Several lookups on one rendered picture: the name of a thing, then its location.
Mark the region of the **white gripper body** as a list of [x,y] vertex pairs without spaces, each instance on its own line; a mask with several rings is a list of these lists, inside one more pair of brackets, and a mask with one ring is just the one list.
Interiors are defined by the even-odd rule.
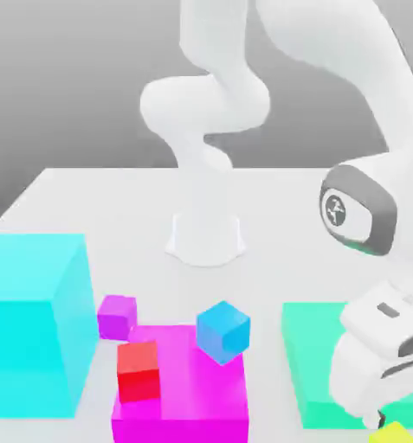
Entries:
[[413,394],[413,354],[387,360],[346,332],[332,355],[329,391],[349,415],[377,417],[381,408]]

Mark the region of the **small yellow cube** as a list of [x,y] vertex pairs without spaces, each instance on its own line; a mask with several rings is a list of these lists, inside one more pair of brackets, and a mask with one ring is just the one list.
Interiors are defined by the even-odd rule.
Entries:
[[368,443],[413,443],[413,435],[394,421],[371,433]]

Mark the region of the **small blue cube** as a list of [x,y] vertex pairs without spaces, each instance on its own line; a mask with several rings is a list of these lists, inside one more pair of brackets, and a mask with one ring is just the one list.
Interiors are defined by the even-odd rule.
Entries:
[[249,347],[250,328],[248,315],[221,301],[197,316],[197,346],[216,363],[227,364]]

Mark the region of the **small red cube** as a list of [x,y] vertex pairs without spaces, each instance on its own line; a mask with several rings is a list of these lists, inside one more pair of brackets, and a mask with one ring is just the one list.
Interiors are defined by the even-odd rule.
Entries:
[[122,404],[158,399],[161,389],[157,342],[120,344],[116,372]]

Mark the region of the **small purple cube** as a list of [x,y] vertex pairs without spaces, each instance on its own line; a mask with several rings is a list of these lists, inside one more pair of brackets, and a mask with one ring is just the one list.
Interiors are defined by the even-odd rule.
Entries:
[[138,310],[134,297],[106,295],[97,312],[101,339],[127,341],[130,331],[137,325]]

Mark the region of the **large mint green box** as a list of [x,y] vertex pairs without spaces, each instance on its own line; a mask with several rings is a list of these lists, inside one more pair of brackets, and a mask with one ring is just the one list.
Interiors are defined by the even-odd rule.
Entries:
[[[349,332],[387,360],[412,355],[413,301],[378,296],[349,304],[286,303],[281,331],[303,427],[360,429],[362,417],[349,415],[329,391],[335,346]],[[386,421],[413,428],[413,394],[380,411]]]

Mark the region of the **large magenta box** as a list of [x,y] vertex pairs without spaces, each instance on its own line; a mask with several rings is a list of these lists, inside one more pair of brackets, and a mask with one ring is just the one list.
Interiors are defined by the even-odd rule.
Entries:
[[242,356],[221,366],[197,347],[193,325],[140,325],[129,340],[156,341],[161,397],[113,404],[113,443],[248,443]]

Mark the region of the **large cyan box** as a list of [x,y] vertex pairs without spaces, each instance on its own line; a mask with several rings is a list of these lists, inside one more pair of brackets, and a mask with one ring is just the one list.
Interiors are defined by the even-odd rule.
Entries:
[[71,418],[99,340],[85,238],[0,234],[0,418]]

